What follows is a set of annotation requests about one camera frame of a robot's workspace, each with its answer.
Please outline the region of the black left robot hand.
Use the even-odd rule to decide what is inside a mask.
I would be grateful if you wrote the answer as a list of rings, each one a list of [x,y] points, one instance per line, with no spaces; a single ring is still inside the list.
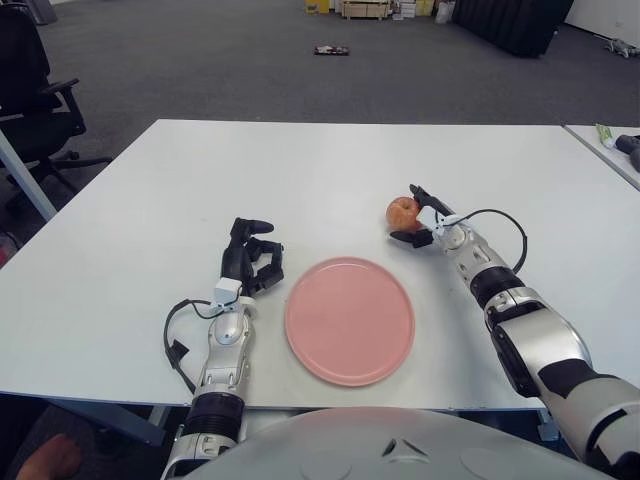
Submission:
[[[237,217],[230,241],[223,252],[221,276],[241,282],[240,295],[254,297],[284,279],[281,243],[257,238],[274,231],[274,225],[262,220]]]

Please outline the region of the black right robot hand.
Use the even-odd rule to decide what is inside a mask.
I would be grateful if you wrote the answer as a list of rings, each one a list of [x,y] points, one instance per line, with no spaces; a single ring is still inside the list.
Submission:
[[[392,239],[422,248],[434,243],[438,225],[453,211],[419,185],[410,184],[409,191],[387,207],[387,230]]]

